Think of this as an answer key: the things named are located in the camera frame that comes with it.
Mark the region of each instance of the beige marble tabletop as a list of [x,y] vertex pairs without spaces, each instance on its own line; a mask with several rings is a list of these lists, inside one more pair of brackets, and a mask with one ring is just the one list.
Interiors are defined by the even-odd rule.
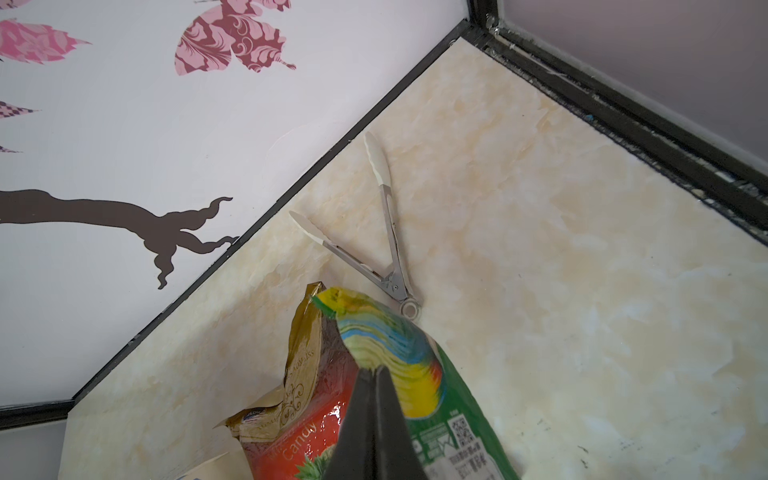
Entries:
[[[765,478],[768,248],[463,40],[369,128],[422,327],[523,478]],[[283,376],[316,280],[383,295],[293,225],[389,264],[354,140],[69,415],[59,478],[172,479]]]

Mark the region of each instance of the metal ring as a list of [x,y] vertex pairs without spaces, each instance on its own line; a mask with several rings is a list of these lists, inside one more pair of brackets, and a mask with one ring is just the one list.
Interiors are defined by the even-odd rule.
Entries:
[[402,303],[400,303],[400,315],[404,316],[406,319],[409,319],[412,322],[415,322],[421,313],[422,306],[419,305],[419,302],[413,298],[406,298],[402,301]]

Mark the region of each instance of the pink leaf decal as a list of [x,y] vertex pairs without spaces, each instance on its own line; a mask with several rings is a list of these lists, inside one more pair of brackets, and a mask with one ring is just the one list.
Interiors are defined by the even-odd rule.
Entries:
[[18,23],[14,18],[0,22],[0,56],[42,64],[64,60],[75,45],[88,42],[70,37],[48,25]]
[[29,108],[14,107],[4,101],[0,101],[0,118],[15,117],[16,115],[30,114],[35,110]]
[[290,0],[222,0],[184,31],[176,49],[176,72],[223,70],[232,54],[253,71],[275,61],[295,70],[280,58],[286,40],[280,30],[256,21],[262,14],[257,4],[282,11],[290,7]]
[[21,7],[30,0],[0,0],[0,10]]

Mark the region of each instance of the checkered decal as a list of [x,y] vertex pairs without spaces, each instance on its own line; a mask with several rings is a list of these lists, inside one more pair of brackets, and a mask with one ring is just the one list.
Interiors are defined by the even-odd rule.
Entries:
[[34,110],[29,108],[14,107],[4,101],[0,101],[0,118],[15,117],[16,115],[30,114]]

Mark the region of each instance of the qr code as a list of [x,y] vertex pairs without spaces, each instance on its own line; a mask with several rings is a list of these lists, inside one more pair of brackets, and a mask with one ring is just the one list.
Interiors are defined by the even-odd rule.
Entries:
[[448,426],[451,427],[451,432],[453,432],[453,436],[456,438],[460,448],[469,445],[475,439],[475,435],[472,434],[472,429],[469,428],[467,418],[464,415],[450,419]]

